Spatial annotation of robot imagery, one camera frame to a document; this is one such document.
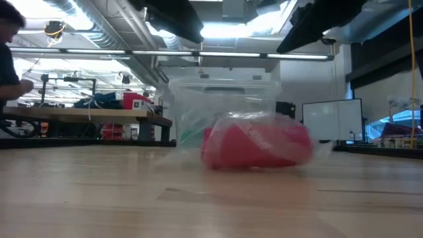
man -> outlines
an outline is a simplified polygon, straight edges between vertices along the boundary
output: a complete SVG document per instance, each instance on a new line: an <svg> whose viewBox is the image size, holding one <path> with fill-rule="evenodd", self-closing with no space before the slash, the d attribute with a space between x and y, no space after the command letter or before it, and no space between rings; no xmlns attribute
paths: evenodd
<svg viewBox="0 0 423 238"><path fill-rule="evenodd" d="M19 81L12 53L7 42L11 43L19 29L25 26L25 18L6 0L0 0L0 114L8 100L16 100L34 89L29 80Z"/></svg>

wooden tabletop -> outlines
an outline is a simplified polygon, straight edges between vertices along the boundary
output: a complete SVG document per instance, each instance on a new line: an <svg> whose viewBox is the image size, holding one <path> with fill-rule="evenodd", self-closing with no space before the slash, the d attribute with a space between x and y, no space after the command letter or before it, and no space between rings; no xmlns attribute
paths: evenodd
<svg viewBox="0 0 423 238"><path fill-rule="evenodd" d="M5 107L5 114L26 116L61 122L92 122L137 124L146 119L158 126L172 126L172 121L146 110L111 110L111 109L81 109L81 108L18 108Z"/></svg>
<svg viewBox="0 0 423 238"><path fill-rule="evenodd" d="M213 172L145 147L0 151L0 237L422 238L423 162Z"/></svg>

